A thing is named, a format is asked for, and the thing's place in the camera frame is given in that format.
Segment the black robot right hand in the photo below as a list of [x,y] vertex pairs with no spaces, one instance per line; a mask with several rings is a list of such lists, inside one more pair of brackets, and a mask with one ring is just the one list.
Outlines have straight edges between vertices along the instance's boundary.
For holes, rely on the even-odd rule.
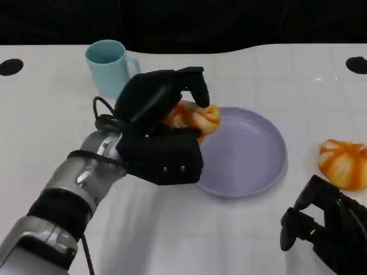
[[282,251],[301,239],[334,273],[366,274],[366,207],[328,181],[313,175],[280,223]]

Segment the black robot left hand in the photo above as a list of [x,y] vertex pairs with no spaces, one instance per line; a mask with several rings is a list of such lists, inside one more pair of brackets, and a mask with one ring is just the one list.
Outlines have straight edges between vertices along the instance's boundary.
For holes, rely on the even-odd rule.
[[194,102],[206,108],[210,100],[203,72],[201,66],[189,66],[136,74],[116,100],[115,115],[134,134],[144,136],[177,106],[183,91],[190,92]]

